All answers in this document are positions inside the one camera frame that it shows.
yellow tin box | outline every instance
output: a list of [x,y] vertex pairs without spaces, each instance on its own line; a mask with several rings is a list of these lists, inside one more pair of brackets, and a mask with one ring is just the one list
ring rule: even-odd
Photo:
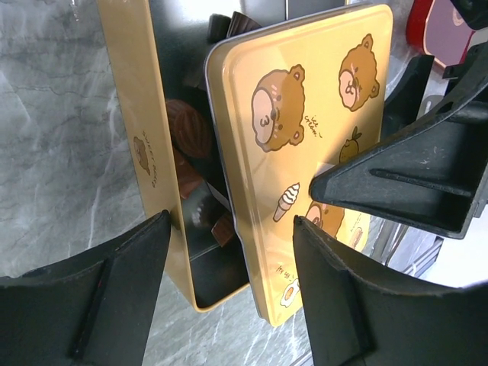
[[274,326],[301,307],[295,215],[358,250],[367,239],[368,215],[312,202],[308,190],[317,172],[378,141],[392,27],[386,5],[345,7],[224,41],[207,58],[236,231]]
[[[204,312],[245,288],[249,283],[249,271],[260,314],[275,326],[284,322],[300,307],[300,295],[296,296],[299,284],[291,249],[293,215],[309,211],[309,218],[316,223],[324,222],[326,230],[329,224],[338,227],[337,223],[318,218],[320,214],[338,209],[312,203],[307,193],[308,182],[320,169],[336,164],[339,151],[347,159],[347,156],[364,149],[377,139],[390,43],[389,11],[384,7],[355,6],[318,14],[222,43],[212,52],[208,68],[212,74],[209,78],[210,91],[214,101],[225,101],[226,107],[215,110],[215,117],[218,134],[228,138],[228,143],[220,141],[223,161],[227,167],[235,167],[227,171],[227,178],[229,188],[234,193],[233,209],[238,214],[237,229],[245,248],[245,257],[239,239],[232,245],[220,248],[210,238],[205,248],[195,248],[201,243],[195,241],[196,230],[191,225],[191,208],[188,208],[191,199],[182,201],[179,197],[178,176],[165,108],[165,95],[172,95],[174,91],[171,83],[165,82],[163,92],[162,80],[166,80],[165,75],[170,75],[172,70],[165,69],[165,62],[161,62],[161,58],[169,56],[158,55],[148,1],[98,0],[98,8],[146,215],[152,216],[163,209],[170,210],[172,214],[172,238],[166,272],[196,311]],[[382,30],[376,30],[378,24],[381,24]],[[336,103],[337,95],[334,94],[334,91],[339,90],[338,71],[331,68],[338,67],[334,63],[339,62],[339,59],[341,66],[348,51],[362,45],[368,34],[374,43],[365,48],[371,50],[377,62],[377,96],[365,101],[361,96],[360,103],[364,102],[364,105],[355,111],[352,109],[358,104],[341,110]],[[306,40],[310,47],[305,47],[305,44],[299,47],[299,40]],[[172,42],[169,38],[163,41]],[[252,52],[254,46],[257,47],[255,50],[262,50],[264,59]],[[306,53],[298,57],[293,55],[295,50]],[[252,67],[246,74],[236,74],[235,80],[230,77],[233,72],[229,74],[230,70],[241,70],[252,59]],[[232,67],[227,67],[223,72],[223,65],[230,66],[230,60],[233,61]],[[303,118],[296,125],[300,136],[281,147],[266,146],[265,143],[258,145],[259,140],[250,133],[254,133],[253,124],[239,122],[246,114],[252,118],[249,114],[252,112],[248,109],[252,106],[253,93],[262,79],[262,85],[272,80],[266,81],[264,78],[272,70],[278,71],[275,76],[286,74],[292,78],[298,73],[298,79],[295,80],[303,86],[301,98],[305,99]],[[352,91],[351,88],[344,89],[345,92]],[[263,94],[256,94],[255,100],[258,101]],[[289,100],[289,97],[282,95],[282,103]],[[199,103],[207,105],[204,93]],[[291,108],[288,112],[285,108],[284,112],[295,114],[296,117],[300,111],[297,113],[295,109]],[[229,124],[224,122],[225,115],[230,117]],[[335,125],[334,121],[338,120],[341,124]],[[205,189],[196,192],[192,195],[204,194]],[[290,204],[287,210],[288,202],[293,199],[294,204]],[[349,245],[355,244],[360,250],[366,240],[368,218],[347,210],[343,214],[344,219],[336,235]],[[364,235],[360,235],[359,229],[363,229]],[[199,249],[197,255],[194,254],[196,249]]]

tin box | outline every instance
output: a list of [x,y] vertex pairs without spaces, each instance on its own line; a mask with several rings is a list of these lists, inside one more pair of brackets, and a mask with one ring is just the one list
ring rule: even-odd
[[274,326],[301,307],[295,215],[356,249],[366,242],[369,216],[311,201],[309,182],[378,141],[392,27],[386,5],[344,7],[223,41],[207,58],[236,231]]

marble surface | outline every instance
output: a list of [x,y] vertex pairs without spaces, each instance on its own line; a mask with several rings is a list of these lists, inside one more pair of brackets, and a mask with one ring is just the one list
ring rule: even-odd
[[[403,36],[411,2],[388,1],[389,92],[414,55]],[[143,220],[94,0],[0,0],[0,111],[0,276],[68,258]],[[143,364],[289,365],[309,349],[303,311],[273,329],[247,289],[199,314],[164,276]]]

cartoon bear face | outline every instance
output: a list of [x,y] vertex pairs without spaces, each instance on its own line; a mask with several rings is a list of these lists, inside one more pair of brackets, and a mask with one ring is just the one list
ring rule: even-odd
[[140,166],[143,167],[148,175],[151,175],[151,171],[149,170],[149,160],[147,159],[146,145],[144,145],[144,142],[137,137],[134,137],[134,151],[136,152],[137,161]]
[[361,108],[369,98],[376,98],[380,83],[376,80],[373,37],[368,34],[361,44],[350,50],[339,71],[339,94],[342,104],[351,112]]
[[337,232],[342,225],[344,215],[345,212],[342,207],[312,201],[312,204],[308,208],[307,219],[337,239]]
[[296,65],[290,71],[271,71],[256,86],[252,95],[252,129],[264,152],[303,141],[304,79],[305,70]]

chocolate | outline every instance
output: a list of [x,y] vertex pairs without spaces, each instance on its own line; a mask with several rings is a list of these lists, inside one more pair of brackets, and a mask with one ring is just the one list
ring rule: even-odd
[[173,155],[175,156],[176,178],[178,179],[180,197],[186,200],[190,197],[191,192],[203,183],[204,179],[174,147]]
[[211,44],[220,42],[227,38],[230,18],[221,14],[212,14],[208,21],[207,41]]
[[173,144],[191,158],[208,159],[212,149],[212,130],[196,109],[177,99],[166,101]]
[[229,30],[227,31],[227,38],[239,36],[250,31],[262,28],[260,24],[247,17],[243,13],[234,11],[230,20]]
[[236,235],[232,214],[226,211],[224,215],[213,225],[212,235],[220,246],[224,247]]

